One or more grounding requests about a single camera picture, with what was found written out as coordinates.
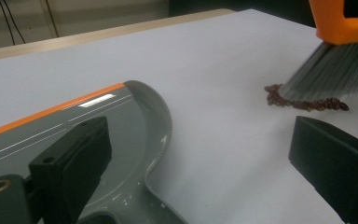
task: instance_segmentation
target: brush bristles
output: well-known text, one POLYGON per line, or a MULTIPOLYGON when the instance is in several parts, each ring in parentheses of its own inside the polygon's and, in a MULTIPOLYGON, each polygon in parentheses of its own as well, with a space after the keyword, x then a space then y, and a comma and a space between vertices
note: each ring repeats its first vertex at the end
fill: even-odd
POLYGON ((291 101, 318 101, 358 92, 358 44, 322 43, 280 89, 291 101))

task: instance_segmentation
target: white table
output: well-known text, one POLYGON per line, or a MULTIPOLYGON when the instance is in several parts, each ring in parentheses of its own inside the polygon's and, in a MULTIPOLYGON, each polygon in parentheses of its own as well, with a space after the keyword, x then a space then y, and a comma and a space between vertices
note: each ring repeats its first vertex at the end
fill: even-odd
POLYGON ((173 119, 156 192, 189 223, 342 223, 290 164, 297 115, 358 137, 351 110, 268 106, 321 41, 315 30, 255 10, 0 59, 0 126, 103 87, 136 79, 173 119))

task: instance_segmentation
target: orange brush handle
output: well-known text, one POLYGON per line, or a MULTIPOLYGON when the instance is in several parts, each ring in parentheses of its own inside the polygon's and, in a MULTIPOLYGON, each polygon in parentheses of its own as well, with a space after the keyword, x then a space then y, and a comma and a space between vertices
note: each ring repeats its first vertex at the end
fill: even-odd
POLYGON ((335 44, 358 43, 358 18, 344 17, 344 0, 310 0, 316 35, 335 44))

